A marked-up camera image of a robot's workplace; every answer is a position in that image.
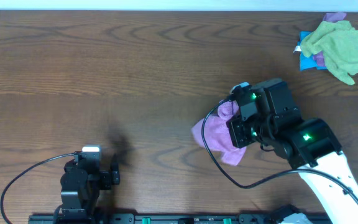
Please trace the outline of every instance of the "white wall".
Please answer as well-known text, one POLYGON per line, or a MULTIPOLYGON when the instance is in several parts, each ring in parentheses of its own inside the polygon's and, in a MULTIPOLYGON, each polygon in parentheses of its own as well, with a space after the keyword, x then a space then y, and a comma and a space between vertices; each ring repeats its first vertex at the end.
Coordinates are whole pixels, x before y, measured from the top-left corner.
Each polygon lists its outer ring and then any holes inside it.
POLYGON ((0 9, 358 12, 358 0, 0 0, 0 9))

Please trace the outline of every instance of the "green cloth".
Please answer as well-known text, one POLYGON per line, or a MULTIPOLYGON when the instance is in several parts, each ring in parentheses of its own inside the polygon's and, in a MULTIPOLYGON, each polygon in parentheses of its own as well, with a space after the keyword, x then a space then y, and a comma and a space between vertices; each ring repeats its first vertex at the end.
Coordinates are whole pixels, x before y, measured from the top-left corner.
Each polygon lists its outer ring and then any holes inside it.
POLYGON ((327 69, 340 81, 354 84, 348 74, 358 73, 358 30, 349 21, 323 21, 300 47, 306 57, 323 51, 327 69))

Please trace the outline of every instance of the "pile of cloths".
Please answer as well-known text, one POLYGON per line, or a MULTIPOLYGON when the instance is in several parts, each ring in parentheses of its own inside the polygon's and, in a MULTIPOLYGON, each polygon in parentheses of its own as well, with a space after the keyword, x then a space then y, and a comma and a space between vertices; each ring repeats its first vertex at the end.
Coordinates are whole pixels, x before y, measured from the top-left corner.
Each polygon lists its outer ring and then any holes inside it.
POLYGON ((314 32, 300 32, 295 50, 301 51, 301 71, 328 69, 340 81, 354 84, 348 74, 358 73, 358 30, 345 17, 344 12, 327 13, 314 32))

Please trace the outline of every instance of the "blue cloth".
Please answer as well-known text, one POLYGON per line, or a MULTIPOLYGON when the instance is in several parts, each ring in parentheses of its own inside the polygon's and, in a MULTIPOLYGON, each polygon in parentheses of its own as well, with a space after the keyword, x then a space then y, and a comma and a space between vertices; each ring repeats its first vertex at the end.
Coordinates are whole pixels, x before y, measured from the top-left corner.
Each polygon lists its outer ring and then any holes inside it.
MULTIPOLYGON (((300 45, 303 38, 307 37, 309 34, 311 34, 311 32, 301 31, 299 33, 300 41, 298 42, 298 45, 300 45)), ((327 69, 326 67, 318 66, 316 61, 313 59, 313 55, 311 55, 310 57, 306 57, 301 52, 301 54, 299 55, 299 71, 303 71, 303 70, 309 69, 309 68, 317 68, 319 70, 327 69)))

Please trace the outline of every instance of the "cable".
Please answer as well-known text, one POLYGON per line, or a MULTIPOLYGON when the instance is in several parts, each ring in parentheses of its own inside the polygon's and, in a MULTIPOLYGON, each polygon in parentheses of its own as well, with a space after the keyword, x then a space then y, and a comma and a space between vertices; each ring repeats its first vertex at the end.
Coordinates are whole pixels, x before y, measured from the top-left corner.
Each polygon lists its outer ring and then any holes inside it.
POLYGON ((19 175, 17 175, 15 178, 13 178, 13 180, 10 181, 9 184, 6 185, 4 191, 2 192, 1 194, 1 201, 0 201, 0 209, 1 209, 1 215, 2 217, 4 218, 5 222, 8 223, 8 224, 12 224, 12 222, 7 218, 6 214, 5 214, 5 209, 4 209, 4 197, 5 197, 5 194, 6 194, 6 191, 8 190, 8 188, 13 184, 13 182, 15 182, 18 178, 20 178, 21 176, 23 176, 26 172, 30 171, 31 169, 33 169, 34 167, 37 167, 39 165, 42 165, 44 163, 47 163, 47 162, 50 162, 50 161, 53 161, 55 159, 60 159, 60 158, 63 158, 63 157, 66 157, 66 156, 74 156, 75 153, 69 153, 69 154, 63 154, 63 155, 60 155, 60 156, 55 156, 53 158, 50 158, 50 159, 46 159, 42 162, 39 162, 35 165, 32 165, 30 166, 29 168, 27 168, 25 171, 21 172, 19 175))
POLYGON ((322 177, 325 177, 327 179, 329 179, 330 181, 334 182, 335 184, 338 184, 338 186, 340 186, 345 192, 347 192, 355 201, 355 203, 358 205, 358 198, 356 197, 356 195, 353 193, 353 191, 348 188, 345 184, 343 184, 340 180, 337 180, 337 178, 326 174, 324 172, 320 172, 317 170, 311 170, 311 169, 296 169, 296 170, 286 170, 286 171, 282 171, 273 175, 270 175, 268 177, 263 178, 262 180, 256 181, 253 184, 250 185, 242 185, 240 183, 238 183, 237 181, 235 181, 226 171, 223 170, 223 168, 219 165, 219 163, 217 162, 217 160, 215 159, 214 155, 212 154, 211 150, 208 147, 208 144, 206 143, 205 140, 205 135, 204 135, 204 128, 205 128, 205 123, 206 120, 208 119, 208 117, 218 108, 220 107, 223 103, 227 102, 228 100, 222 100, 220 101, 213 109, 211 109, 211 111, 206 115, 204 121, 203 121, 203 125, 201 127, 201 137, 203 138, 203 142, 204 142, 204 146, 205 149, 208 151, 209 156, 211 156, 212 161, 215 163, 215 165, 218 167, 218 169, 222 172, 222 174, 227 177, 234 185, 238 186, 239 188, 242 189, 251 189, 253 187, 256 187, 260 184, 266 183, 269 180, 272 180, 274 178, 277 177, 282 177, 284 175, 288 175, 288 174, 296 174, 296 173, 301 173, 301 172, 305 172, 305 173, 310 173, 310 174, 316 174, 316 175, 320 175, 322 177))
POLYGON ((57 218, 59 217, 59 212, 60 209, 63 207, 63 205, 59 205, 56 209, 55 212, 53 213, 53 224, 57 223, 57 218))

